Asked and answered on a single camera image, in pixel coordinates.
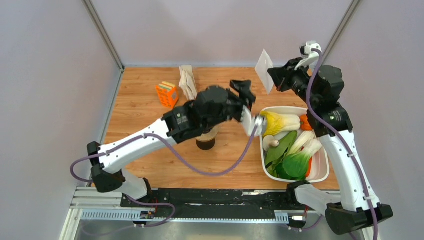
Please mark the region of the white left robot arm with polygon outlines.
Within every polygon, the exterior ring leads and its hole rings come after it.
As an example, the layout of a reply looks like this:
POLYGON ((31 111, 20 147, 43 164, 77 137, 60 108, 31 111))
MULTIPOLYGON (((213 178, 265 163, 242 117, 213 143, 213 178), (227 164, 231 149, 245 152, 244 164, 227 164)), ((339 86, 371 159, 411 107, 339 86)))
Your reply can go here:
POLYGON ((88 144, 91 177, 99 193, 118 192, 130 196, 140 207, 153 201, 148 181, 126 171, 133 161, 162 148, 195 139, 214 127, 236 120, 253 139, 267 125, 264 117, 252 115, 256 96, 250 80, 231 80, 229 88, 211 85, 194 100, 165 113, 150 126, 119 141, 88 144))

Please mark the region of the brown glass carafe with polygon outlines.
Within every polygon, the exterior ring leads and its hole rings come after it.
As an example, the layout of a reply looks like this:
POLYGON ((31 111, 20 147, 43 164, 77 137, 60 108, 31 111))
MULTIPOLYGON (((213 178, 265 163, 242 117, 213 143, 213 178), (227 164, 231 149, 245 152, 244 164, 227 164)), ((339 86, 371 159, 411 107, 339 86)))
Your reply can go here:
POLYGON ((196 146, 203 151, 211 150, 216 144, 215 137, 211 135, 201 135, 195 139, 195 142, 196 146))

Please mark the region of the white paper coffee filter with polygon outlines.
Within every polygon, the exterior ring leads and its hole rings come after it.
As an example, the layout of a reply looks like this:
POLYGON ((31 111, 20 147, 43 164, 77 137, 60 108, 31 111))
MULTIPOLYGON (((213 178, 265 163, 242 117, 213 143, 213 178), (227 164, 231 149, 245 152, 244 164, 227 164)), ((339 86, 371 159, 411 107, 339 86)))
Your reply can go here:
POLYGON ((274 64, 271 57, 269 56, 267 51, 263 49, 254 69, 268 95, 271 93, 274 87, 274 82, 272 77, 268 73, 268 69, 272 69, 273 67, 274 64))

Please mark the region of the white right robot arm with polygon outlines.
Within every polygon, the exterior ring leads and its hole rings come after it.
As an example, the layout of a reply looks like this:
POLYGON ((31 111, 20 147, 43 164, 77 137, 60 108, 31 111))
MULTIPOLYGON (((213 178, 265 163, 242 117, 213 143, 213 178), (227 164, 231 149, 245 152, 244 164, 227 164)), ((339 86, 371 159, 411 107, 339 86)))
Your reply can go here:
POLYGON ((307 66, 298 66, 299 58, 286 65, 268 69, 276 89, 292 90, 308 103, 307 117, 317 139, 331 160, 340 196, 331 196, 305 181, 288 186, 286 205, 298 209, 306 205, 327 221, 337 235, 372 227, 393 217, 391 206, 381 203, 363 171, 357 153, 353 125, 339 103, 345 86, 342 71, 334 66, 317 68, 310 77, 307 66))

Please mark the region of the stack of paper coffee filters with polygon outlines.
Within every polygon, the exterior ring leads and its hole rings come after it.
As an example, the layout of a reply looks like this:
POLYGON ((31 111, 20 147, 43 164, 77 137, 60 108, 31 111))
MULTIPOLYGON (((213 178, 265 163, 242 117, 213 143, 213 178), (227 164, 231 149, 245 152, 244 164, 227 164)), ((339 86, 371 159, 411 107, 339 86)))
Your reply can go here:
POLYGON ((180 80, 178 86, 189 101, 195 100, 198 92, 193 74, 193 67, 191 65, 181 65, 179 66, 179 72, 180 80))

